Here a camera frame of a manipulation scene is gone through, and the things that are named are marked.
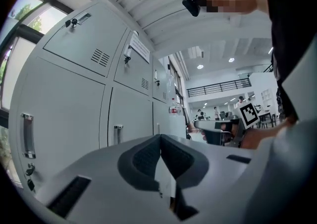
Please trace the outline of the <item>grey metal locker cabinets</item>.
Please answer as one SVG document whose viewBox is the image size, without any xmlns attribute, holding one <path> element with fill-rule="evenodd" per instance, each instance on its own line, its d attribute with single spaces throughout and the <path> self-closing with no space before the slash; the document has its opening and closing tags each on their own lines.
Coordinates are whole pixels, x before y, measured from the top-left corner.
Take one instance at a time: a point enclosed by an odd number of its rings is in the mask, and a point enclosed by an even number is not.
<svg viewBox="0 0 317 224">
<path fill-rule="evenodd" d="M 76 28 L 66 28 L 65 22 L 72 18 L 78 20 Z M 104 3 L 96 1 L 72 12 L 45 34 L 43 49 L 53 64 L 69 72 L 64 79 L 75 95 L 70 164 L 89 152 L 115 145 L 117 124 L 123 125 L 121 143 L 156 134 L 186 136 L 184 114 L 169 113 L 166 66 L 152 54 L 149 96 L 114 80 L 131 31 Z"/>
</svg>

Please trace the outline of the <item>clear plastic sheet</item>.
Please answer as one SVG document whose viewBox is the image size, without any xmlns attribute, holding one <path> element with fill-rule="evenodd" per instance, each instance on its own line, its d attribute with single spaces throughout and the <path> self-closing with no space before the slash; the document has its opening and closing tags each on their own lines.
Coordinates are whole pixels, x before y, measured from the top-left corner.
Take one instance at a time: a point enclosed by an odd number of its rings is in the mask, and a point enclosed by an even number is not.
<svg viewBox="0 0 317 224">
<path fill-rule="evenodd" d="M 168 101 L 171 102 L 172 99 L 176 100 L 177 94 L 176 90 L 177 87 L 175 86 L 176 81 L 175 77 L 170 73 L 170 71 L 167 73 L 167 96 L 168 96 Z"/>
</svg>

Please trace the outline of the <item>person's right forearm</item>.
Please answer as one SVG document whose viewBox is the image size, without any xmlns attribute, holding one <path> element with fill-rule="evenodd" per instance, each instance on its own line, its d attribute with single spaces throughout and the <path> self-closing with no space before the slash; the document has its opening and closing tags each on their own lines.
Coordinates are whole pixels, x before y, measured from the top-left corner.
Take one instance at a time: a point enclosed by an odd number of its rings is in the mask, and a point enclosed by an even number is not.
<svg viewBox="0 0 317 224">
<path fill-rule="evenodd" d="M 253 129 L 246 131 L 241 148 L 254 150 L 260 142 L 269 137 L 275 137 L 280 130 L 293 126 L 298 118 L 295 115 L 287 117 L 281 124 L 271 129 Z"/>
</svg>

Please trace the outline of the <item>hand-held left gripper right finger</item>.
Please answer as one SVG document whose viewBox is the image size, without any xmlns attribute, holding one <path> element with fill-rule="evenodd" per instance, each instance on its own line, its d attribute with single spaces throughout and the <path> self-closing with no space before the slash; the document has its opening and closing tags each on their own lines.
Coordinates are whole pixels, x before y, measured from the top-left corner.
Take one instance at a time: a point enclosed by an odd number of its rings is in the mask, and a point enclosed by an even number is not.
<svg viewBox="0 0 317 224">
<path fill-rule="evenodd" d="M 197 146 L 197 142 L 186 138 L 160 136 L 161 157 L 178 189 L 199 185 L 209 171 L 209 161 Z"/>
</svg>

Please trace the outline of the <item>person's black shirt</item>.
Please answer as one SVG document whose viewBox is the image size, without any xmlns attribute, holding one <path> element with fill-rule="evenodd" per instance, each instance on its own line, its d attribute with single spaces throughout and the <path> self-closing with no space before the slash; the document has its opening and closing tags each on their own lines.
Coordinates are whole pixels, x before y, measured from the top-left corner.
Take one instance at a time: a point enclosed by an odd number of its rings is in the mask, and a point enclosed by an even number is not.
<svg viewBox="0 0 317 224">
<path fill-rule="evenodd" d="M 297 119 L 282 83 L 317 34 L 317 0 L 267 0 L 271 20 L 271 61 L 286 117 Z"/>
</svg>

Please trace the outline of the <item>grey cabinet door with notice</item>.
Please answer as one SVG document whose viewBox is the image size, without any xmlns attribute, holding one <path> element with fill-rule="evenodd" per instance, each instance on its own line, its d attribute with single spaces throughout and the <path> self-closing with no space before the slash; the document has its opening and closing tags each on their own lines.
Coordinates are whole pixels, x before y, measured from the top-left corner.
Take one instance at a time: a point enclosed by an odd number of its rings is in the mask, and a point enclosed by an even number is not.
<svg viewBox="0 0 317 224">
<path fill-rule="evenodd" d="M 138 53 L 136 53 L 130 46 L 130 39 L 132 34 L 136 32 L 131 31 L 124 44 L 123 51 L 120 55 L 114 80 L 126 87 L 136 90 L 147 96 L 151 91 L 152 78 L 152 58 L 150 54 L 150 63 L 147 63 Z M 129 67 L 124 66 L 124 58 L 130 56 Z"/>
</svg>

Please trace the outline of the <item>black framed window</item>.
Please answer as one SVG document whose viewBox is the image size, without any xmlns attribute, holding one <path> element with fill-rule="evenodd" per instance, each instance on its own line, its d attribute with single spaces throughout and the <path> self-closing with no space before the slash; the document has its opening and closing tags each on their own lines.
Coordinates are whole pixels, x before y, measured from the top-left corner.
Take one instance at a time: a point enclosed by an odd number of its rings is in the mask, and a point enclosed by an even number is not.
<svg viewBox="0 0 317 224">
<path fill-rule="evenodd" d="M 46 36 L 20 19 L 5 36 L 0 53 L 9 52 L 0 82 L 0 114 L 6 115 L 12 161 L 17 184 L 30 191 L 25 174 L 29 163 L 35 165 L 31 176 L 35 190 L 66 168 L 73 159 L 70 135 L 74 125 L 74 100 L 69 72 L 52 63 L 43 49 Z M 34 117 L 35 159 L 23 156 L 21 114 Z"/>
</svg>

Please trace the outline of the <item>black balcony railing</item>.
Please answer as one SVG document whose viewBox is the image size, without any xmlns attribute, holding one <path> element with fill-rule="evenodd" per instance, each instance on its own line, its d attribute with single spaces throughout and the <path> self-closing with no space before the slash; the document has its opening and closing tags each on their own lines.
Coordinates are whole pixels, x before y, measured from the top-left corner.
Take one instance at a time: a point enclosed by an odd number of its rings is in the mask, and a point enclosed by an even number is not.
<svg viewBox="0 0 317 224">
<path fill-rule="evenodd" d="M 196 97 L 196 96 L 202 96 L 202 95 L 208 95 L 208 94 L 215 94 L 225 91 L 231 91 L 235 89 L 242 89 L 242 88 L 248 88 L 251 87 L 251 82 L 249 78 L 245 79 L 239 79 L 239 80 L 232 80 L 232 81 L 226 81 L 216 84 L 210 84 L 205 85 L 201 87 L 195 87 L 187 89 L 188 97 Z"/>
</svg>

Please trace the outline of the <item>white paper notice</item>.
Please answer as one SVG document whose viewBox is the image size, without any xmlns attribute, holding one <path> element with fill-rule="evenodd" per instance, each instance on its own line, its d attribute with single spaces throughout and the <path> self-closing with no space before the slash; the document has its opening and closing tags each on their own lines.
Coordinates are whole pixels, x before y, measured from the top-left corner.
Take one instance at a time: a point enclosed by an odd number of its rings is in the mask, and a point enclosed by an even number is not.
<svg viewBox="0 0 317 224">
<path fill-rule="evenodd" d="M 129 46 L 138 53 L 147 63 L 150 63 L 150 50 L 140 41 L 139 37 L 133 33 Z"/>
</svg>

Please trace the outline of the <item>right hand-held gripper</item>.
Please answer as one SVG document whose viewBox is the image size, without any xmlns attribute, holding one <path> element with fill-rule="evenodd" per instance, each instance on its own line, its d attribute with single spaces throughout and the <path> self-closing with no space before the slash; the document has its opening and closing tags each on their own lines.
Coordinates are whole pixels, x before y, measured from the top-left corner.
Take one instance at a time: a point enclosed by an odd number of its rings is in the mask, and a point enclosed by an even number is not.
<svg viewBox="0 0 317 224">
<path fill-rule="evenodd" d="M 259 121 L 255 106 L 246 103 L 224 120 L 199 120 L 194 122 L 194 127 L 204 133 L 209 144 L 240 148 L 247 130 Z"/>
</svg>

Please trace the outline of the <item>red label water bottle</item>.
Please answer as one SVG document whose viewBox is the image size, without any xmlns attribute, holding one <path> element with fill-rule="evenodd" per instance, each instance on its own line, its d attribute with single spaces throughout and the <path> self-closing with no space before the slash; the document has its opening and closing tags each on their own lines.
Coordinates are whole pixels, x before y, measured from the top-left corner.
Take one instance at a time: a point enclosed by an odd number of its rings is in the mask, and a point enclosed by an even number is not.
<svg viewBox="0 0 317 224">
<path fill-rule="evenodd" d="M 174 98 L 171 99 L 169 113 L 170 115 L 177 115 L 177 116 L 183 115 L 182 106 Z"/>
</svg>

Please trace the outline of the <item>black chair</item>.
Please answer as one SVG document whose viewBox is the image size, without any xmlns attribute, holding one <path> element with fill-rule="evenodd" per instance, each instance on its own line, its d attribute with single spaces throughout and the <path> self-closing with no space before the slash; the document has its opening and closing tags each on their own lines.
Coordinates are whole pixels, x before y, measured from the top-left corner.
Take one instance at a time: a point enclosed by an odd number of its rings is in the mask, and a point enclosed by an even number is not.
<svg viewBox="0 0 317 224">
<path fill-rule="evenodd" d="M 257 124 L 258 128 L 267 129 L 269 127 L 273 128 L 277 126 L 276 115 L 271 113 L 266 113 L 260 116 L 260 121 Z"/>
</svg>

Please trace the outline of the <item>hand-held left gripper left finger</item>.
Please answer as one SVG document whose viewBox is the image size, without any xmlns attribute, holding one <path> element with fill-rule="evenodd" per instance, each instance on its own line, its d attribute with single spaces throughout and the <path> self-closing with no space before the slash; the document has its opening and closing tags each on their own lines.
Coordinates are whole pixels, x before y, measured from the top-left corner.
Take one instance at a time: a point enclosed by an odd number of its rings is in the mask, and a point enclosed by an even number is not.
<svg viewBox="0 0 317 224">
<path fill-rule="evenodd" d="M 160 135 L 156 135 L 122 153 L 117 168 L 121 177 L 135 189 L 158 192 L 155 173 L 159 159 Z"/>
</svg>

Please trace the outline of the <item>white cubby shelf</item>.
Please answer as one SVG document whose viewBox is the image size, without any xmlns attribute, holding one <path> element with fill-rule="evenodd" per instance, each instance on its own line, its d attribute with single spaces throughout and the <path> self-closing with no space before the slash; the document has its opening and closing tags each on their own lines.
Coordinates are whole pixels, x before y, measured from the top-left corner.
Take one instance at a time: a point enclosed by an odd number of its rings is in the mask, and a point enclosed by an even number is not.
<svg viewBox="0 0 317 224">
<path fill-rule="evenodd" d="M 266 89 L 264 91 L 261 92 L 261 97 L 263 100 L 263 107 L 266 109 L 268 107 L 272 107 L 272 92 L 270 89 Z"/>
</svg>

